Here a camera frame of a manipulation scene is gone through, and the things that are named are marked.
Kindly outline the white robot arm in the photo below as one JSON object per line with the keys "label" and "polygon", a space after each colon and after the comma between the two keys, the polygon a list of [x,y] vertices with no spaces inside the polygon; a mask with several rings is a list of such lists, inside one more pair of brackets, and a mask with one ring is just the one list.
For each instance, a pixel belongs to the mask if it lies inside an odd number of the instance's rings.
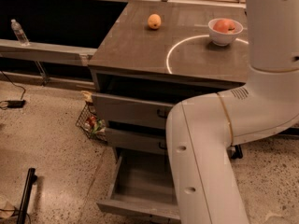
{"label": "white robot arm", "polygon": [[299,121],[299,0],[246,0],[242,87],[176,104],[166,143],[181,224],[249,224],[227,149]]}

